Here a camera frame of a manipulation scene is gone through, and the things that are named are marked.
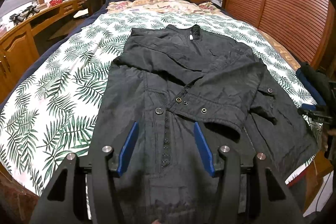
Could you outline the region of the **person right hand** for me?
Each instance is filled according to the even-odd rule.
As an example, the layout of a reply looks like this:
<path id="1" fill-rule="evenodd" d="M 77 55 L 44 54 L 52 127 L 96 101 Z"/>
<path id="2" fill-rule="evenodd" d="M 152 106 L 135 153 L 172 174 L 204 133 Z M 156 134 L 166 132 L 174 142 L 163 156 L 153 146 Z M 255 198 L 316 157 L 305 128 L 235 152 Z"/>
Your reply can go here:
<path id="1" fill-rule="evenodd" d="M 322 131 L 322 136 L 321 136 L 321 145 L 322 145 L 322 150 L 327 151 L 328 149 L 328 139 L 329 136 L 335 136 L 336 135 L 336 129 L 327 129 L 324 128 Z"/>

